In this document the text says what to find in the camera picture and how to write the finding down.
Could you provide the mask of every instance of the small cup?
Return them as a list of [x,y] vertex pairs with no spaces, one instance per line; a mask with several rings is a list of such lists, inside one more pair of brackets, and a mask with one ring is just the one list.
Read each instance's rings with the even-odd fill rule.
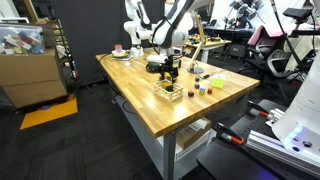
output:
[[114,45],[114,48],[116,49],[116,53],[122,53],[122,45],[121,44]]

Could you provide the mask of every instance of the black floor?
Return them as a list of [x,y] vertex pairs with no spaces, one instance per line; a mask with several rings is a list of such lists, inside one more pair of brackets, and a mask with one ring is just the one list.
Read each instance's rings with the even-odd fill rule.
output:
[[[243,66],[239,59],[209,63],[232,71]],[[119,105],[112,104],[108,86],[91,89],[78,91],[77,114],[21,131],[23,112],[0,106],[0,179],[162,179]],[[258,102],[266,94],[258,88],[250,99]],[[183,179],[213,178],[196,167]]]

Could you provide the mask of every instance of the black chair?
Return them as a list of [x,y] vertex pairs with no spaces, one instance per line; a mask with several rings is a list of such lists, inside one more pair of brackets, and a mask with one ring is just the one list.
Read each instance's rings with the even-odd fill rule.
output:
[[278,97],[279,80],[287,78],[292,71],[286,71],[287,62],[291,53],[282,50],[285,42],[283,36],[270,37],[263,26],[259,26],[251,36],[247,50],[252,53],[253,59],[244,60],[246,67],[238,73],[253,70],[260,80],[260,87],[271,92],[271,98]]

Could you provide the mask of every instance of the cardboard box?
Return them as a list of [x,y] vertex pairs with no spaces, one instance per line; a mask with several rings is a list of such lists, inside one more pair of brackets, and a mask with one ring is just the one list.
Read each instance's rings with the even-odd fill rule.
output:
[[16,108],[66,96],[66,89],[60,80],[4,86],[4,91]]
[[211,129],[211,121],[202,118],[198,121],[184,127],[177,134],[176,143],[182,148],[186,149],[196,142],[202,135]]
[[56,49],[37,55],[0,55],[0,86],[16,108],[67,95]]
[[[191,146],[189,146],[186,149],[182,149],[178,144],[176,144],[174,162],[179,161],[180,159],[182,159],[184,156],[189,154],[191,151],[193,151],[197,147],[205,146],[209,140],[210,132],[211,131],[209,130],[206,133],[204,133],[198,140],[196,140]],[[163,136],[157,138],[157,140],[163,147]]]

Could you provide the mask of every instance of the wooden table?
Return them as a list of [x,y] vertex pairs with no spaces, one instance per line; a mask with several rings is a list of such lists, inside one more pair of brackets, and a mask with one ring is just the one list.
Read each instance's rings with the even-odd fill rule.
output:
[[[201,57],[201,62],[208,63],[208,55],[209,51],[219,48],[221,46],[224,46],[225,44],[231,44],[231,41],[228,40],[221,40],[220,42],[213,42],[213,41],[207,41],[204,47],[202,48],[202,57]],[[186,46],[198,48],[200,43],[198,44],[191,44],[190,42],[186,42]]]
[[[115,97],[120,107],[127,100],[132,110],[136,112],[136,114],[131,114],[124,111],[124,114],[163,178],[178,179],[197,166],[196,153],[189,153],[174,163],[176,133],[179,128],[217,110],[233,99],[243,97],[258,86],[259,81],[224,71],[223,74],[226,76],[224,87],[213,89],[211,95],[200,96],[194,89],[196,75],[187,72],[191,59],[182,58],[177,83],[184,87],[183,97],[167,102],[153,93],[153,87],[159,79],[159,74],[148,73],[145,69],[146,59],[150,54],[153,54],[153,50],[145,49],[144,56],[133,58],[130,61],[115,61],[111,55],[108,55],[102,58],[100,63],[125,98]],[[201,62],[199,66],[208,74],[221,70]],[[208,88],[211,87],[211,82],[212,77],[209,77],[201,80],[200,85]],[[194,91],[195,96],[189,98],[188,91]],[[239,105],[239,108],[245,107],[245,102],[242,105]],[[155,139],[160,136],[164,136],[164,147]]]

